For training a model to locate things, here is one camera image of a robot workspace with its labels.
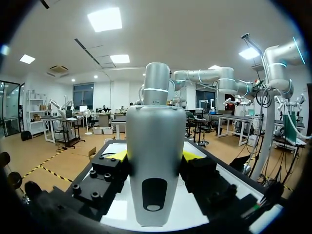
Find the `ceiling light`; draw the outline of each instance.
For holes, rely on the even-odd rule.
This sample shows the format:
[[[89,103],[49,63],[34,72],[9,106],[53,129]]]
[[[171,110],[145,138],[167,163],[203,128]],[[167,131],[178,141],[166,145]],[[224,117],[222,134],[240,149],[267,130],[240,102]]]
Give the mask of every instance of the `ceiling light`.
[[[96,33],[122,28],[120,11],[118,7],[90,13],[88,14],[88,19]]]
[[[8,47],[7,45],[2,45],[1,49],[0,49],[1,54],[3,55],[9,55],[10,53],[10,47]]]
[[[32,63],[34,60],[35,60],[35,58],[30,57],[28,55],[23,55],[23,57],[20,58],[21,62],[24,62],[24,63],[27,63],[27,64]]]
[[[214,66],[212,66],[212,67],[210,67],[210,68],[208,68],[208,69],[219,69],[219,68],[221,68],[221,67],[219,67],[219,66],[217,66],[217,65],[214,65]]]
[[[247,50],[240,52],[239,55],[241,55],[244,59],[252,59],[258,57],[260,54],[258,53],[258,51],[251,47]]]
[[[129,55],[111,55],[113,63],[129,63]]]

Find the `white robotic arm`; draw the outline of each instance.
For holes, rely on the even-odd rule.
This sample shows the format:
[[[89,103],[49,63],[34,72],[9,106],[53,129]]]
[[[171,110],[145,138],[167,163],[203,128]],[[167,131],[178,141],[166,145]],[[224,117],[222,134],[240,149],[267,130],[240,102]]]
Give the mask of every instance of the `white robotic arm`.
[[[55,101],[53,101],[52,99],[49,101],[48,103],[48,109],[51,110],[51,104],[53,104],[57,109],[59,114],[63,117],[66,118],[66,114],[63,112],[62,107],[60,105],[58,105]]]
[[[219,69],[175,71],[174,80],[176,82],[210,83],[220,78],[233,79],[234,70],[231,67],[221,67]]]

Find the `glass door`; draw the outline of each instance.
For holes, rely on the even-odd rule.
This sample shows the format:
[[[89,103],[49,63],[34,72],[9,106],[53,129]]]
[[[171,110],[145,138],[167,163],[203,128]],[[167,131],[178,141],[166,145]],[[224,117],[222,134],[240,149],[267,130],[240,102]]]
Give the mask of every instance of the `glass door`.
[[[2,117],[4,135],[10,136],[20,132],[19,97],[20,85],[4,82],[2,95]]]
[[[21,132],[24,132],[24,118],[23,118],[23,101],[25,91],[24,84],[20,85],[19,87],[19,127]]]
[[[0,85],[0,137],[4,137],[4,120],[3,120],[3,92],[4,92],[4,82]]]

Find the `ceiling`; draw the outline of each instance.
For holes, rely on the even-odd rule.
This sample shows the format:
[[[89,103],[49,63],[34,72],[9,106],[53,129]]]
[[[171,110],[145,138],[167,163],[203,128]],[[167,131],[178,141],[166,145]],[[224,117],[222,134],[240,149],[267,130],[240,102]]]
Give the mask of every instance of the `ceiling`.
[[[63,65],[69,76],[53,78],[75,83],[144,80],[150,62],[164,62],[172,71],[205,69],[212,65],[234,68],[235,78],[255,80],[252,60],[238,55],[247,48],[240,36],[249,32],[262,49],[292,39],[295,32],[280,13],[264,0],[50,0],[39,1],[10,43],[2,72],[23,77],[45,74]],[[94,32],[87,15],[119,7],[122,29]],[[100,63],[78,45],[81,44]],[[19,61],[23,54],[36,60]],[[130,63],[109,64],[109,57],[128,54]]]

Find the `robotic arm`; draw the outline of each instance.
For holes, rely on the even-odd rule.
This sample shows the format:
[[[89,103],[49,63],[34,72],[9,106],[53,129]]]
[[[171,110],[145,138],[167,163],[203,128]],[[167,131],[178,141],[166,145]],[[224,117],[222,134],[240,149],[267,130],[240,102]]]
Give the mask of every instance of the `robotic arm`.
[[[181,90],[185,87],[186,82],[194,83],[210,83],[217,81],[220,78],[224,79],[233,79],[234,70],[231,67],[221,67],[218,69],[207,69],[207,70],[192,70],[192,71],[175,71],[174,79],[169,80],[169,91],[168,97],[169,100],[173,103],[179,103],[185,101],[180,97],[175,97],[174,92]],[[139,100],[134,103],[134,105],[142,105],[144,94],[144,85],[139,89]]]
[[[63,118],[66,118],[66,114],[62,111],[63,108],[60,105],[58,105],[55,101],[53,101],[52,99],[48,103],[48,110],[51,110],[51,104],[54,105],[58,109],[59,114]]]

